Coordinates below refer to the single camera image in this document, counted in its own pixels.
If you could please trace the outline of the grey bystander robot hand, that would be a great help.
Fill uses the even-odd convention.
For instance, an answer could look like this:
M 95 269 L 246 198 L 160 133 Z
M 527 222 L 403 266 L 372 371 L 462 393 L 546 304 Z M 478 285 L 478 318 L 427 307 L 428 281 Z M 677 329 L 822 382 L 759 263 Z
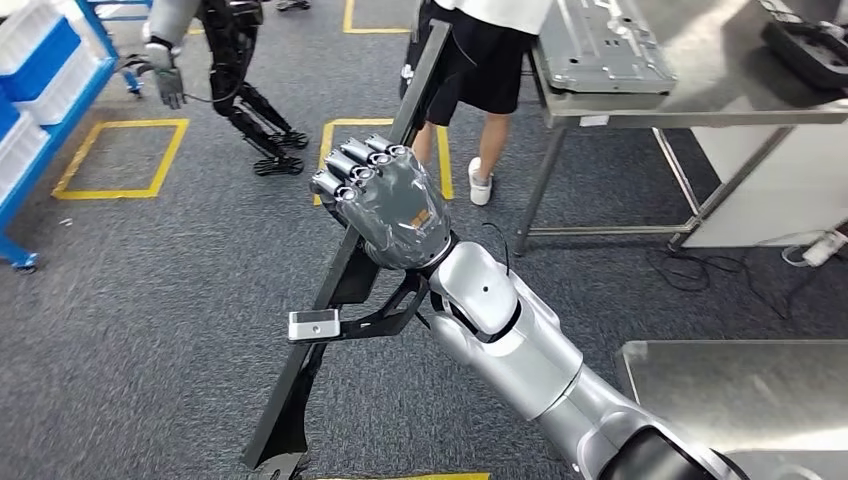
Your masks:
M 159 43 L 148 43 L 145 50 L 162 102 L 171 109 L 180 109 L 185 103 L 183 81 L 171 48 Z

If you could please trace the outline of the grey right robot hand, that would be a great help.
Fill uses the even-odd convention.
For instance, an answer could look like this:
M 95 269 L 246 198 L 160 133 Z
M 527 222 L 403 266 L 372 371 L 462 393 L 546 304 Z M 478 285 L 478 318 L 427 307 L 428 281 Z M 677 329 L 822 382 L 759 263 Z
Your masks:
M 362 237 L 367 255 L 382 267 L 423 269 L 449 251 L 444 198 L 405 145 L 376 134 L 350 138 L 324 157 L 310 189 Z

